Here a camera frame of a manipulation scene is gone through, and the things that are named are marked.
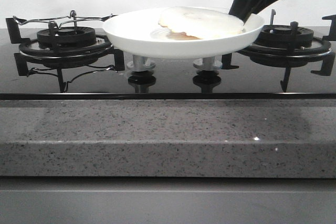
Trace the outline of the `fried egg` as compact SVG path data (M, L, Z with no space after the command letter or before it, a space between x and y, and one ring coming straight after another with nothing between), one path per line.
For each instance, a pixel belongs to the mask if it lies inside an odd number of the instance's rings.
M241 34L244 22L220 11L196 7L170 7L159 17L158 24L173 33L185 33L198 39L226 38Z

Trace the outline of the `white ceramic plate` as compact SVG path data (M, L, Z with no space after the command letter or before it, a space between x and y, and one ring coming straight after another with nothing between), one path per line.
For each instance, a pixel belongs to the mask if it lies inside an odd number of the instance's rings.
M265 20L250 15L239 35L219 39L178 40L158 24L164 8L136 10L111 17L102 28L114 47L132 55L162 59L197 59L240 51L252 44Z

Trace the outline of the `right black gas burner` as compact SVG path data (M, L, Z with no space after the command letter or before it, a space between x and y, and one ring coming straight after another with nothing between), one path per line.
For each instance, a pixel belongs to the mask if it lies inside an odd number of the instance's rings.
M313 30L298 27L294 43L295 48L310 47L313 41L313 36ZM254 43L265 47L287 48L291 42L293 42L291 26L265 25Z

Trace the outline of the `black gas burner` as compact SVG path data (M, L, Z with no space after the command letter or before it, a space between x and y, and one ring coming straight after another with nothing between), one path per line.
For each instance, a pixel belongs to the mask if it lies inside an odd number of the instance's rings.
M294 43L295 48L310 47L313 41L313 36L313 30L298 27ZM287 48L291 42L293 42L291 26L265 25L254 43L265 47Z
M37 32L40 48L52 48L52 36L49 29ZM55 41L61 48L80 48L96 43L96 31L90 27L63 27L55 32Z

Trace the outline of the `right black pan support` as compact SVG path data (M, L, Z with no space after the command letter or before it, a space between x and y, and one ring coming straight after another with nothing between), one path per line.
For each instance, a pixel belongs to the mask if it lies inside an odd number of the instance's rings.
M274 24L276 11L273 9L270 17L270 24ZM295 48L294 43L297 35L299 24L291 22L291 42L287 48L273 48L260 46L252 43L250 46L239 51L240 54L250 57L250 59L260 59L264 61L280 61L285 62L314 62L320 61L332 54L331 43L335 41L335 15L325 16L323 20L331 21L329 34L321 38L313 36L313 41L310 47Z

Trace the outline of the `black pan support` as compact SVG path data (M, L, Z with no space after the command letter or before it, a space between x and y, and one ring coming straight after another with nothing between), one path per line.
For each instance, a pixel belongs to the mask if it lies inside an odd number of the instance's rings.
M274 24L276 11L273 9L270 17L270 24ZM280 61L285 62L314 62L320 61L332 54L331 43L335 41L335 15L325 16L323 20L331 21L329 34L321 38L313 36L313 41L310 47L295 48L294 43L297 35L299 24L291 22L291 42L287 48L273 48L260 46L252 43L250 46L239 51L240 54L250 57L250 59L260 59L264 61Z
M91 46L80 48L61 48L55 41L55 32L63 27L78 27L80 21L86 21L86 18L70 18L69 21L56 23L57 18L50 19L20 19L16 16L6 18L7 30L12 44L18 44L19 51L24 56L35 59L71 59L71 58L99 58L104 55L112 54L116 58L123 58L123 51L115 48L106 35L96 33L96 43ZM19 26L28 23L45 23L52 36L52 48L40 48L37 41L37 33L35 39L23 38L20 34Z

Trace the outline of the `right silver stove knob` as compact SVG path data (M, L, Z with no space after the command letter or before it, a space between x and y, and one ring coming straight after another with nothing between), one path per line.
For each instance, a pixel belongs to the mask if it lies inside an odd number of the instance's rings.
M200 58L193 61L193 66L201 71L217 71L222 67L222 62L215 57Z

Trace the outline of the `silver stove knob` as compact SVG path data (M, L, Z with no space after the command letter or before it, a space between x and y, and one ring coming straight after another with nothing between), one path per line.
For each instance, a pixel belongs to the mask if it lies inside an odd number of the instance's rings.
M144 56L133 55L132 61L127 63L127 68L134 72L144 72L152 70L155 67L155 62Z
M193 66L201 71L217 71L222 67L222 62L215 57L200 58L193 61Z

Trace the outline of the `left silver stove knob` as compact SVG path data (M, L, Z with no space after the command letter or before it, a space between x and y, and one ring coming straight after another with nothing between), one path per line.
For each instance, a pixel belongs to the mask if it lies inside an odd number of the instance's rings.
M127 68L134 72L144 72L152 70L155 67L155 62L144 56L133 55L132 61L127 63Z

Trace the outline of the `left black gas burner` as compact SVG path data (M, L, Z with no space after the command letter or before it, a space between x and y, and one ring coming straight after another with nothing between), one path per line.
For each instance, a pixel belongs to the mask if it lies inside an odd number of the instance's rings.
M52 36L49 29L37 32L40 48L52 48ZM96 43L96 31L90 27L63 27L55 32L55 41L61 48L80 48Z

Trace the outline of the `black glass cooktop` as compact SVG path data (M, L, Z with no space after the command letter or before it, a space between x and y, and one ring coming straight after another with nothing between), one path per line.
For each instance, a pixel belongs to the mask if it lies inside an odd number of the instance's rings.
M191 60L156 60L148 73L132 73L128 54L53 67L19 53L1 30L1 99L333 99L335 53L300 62L269 61L239 53L224 56L216 72Z

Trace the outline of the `left black pan support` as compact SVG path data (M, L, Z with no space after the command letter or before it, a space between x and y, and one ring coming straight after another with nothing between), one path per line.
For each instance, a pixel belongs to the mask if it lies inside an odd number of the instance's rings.
M69 21L56 23L57 18L50 19L20 19L16 16L6 18L7 30L12 44L18 44L19 51L24 56L35 59L71 59L71 58L99 58L104 55L112 54L116 58L123 58L123 51L115 48L106 35L96 33L96 43L91 46L80 48L61 48L55 41L55 32L63 27L78 27L80 21L86 21L86 18L70 18ZM19 26L28 23L45 23L52 36L52 48L40 48L37 41L37 33L35 39L23 38L20 34Z

